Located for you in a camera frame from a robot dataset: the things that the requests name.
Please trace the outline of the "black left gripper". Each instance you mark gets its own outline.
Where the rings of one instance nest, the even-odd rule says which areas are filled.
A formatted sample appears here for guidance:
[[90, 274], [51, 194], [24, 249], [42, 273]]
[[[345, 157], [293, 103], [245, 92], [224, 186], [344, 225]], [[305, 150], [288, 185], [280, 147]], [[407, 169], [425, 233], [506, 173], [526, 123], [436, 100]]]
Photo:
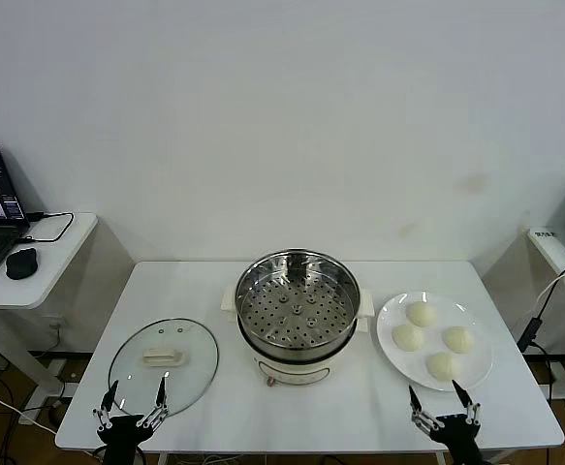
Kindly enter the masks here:
[[157, 429], [169, 415], [166, 391], [167, 376], [163, 375], [155, 397], [152, 410], [134, 416], [110, 417], [114, 404], [118, 381], [115, 380], [102, 397], [100, 406], [93, 409], [93, 416], [99, 422], [98, 436], [105, 446], [103, 464], [133, 465], [140, 444], [152, 437], [152, 429]]

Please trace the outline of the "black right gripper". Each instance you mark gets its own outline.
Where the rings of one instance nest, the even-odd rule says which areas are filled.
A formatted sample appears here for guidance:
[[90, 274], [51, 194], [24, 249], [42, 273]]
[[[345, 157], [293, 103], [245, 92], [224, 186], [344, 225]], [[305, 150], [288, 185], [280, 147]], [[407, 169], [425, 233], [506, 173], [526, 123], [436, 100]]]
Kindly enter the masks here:
[[413, 390], [409, 387], [411, 421], [430, 439], [447, 447], [454, 464], [481, 465], [485, 461], [476, 444], [480, 430], [481, 404], [472, 401], [469, 393], [452, 380], [455, 393], [465, 409], [465, 414], [434, 417], [422, 407]]

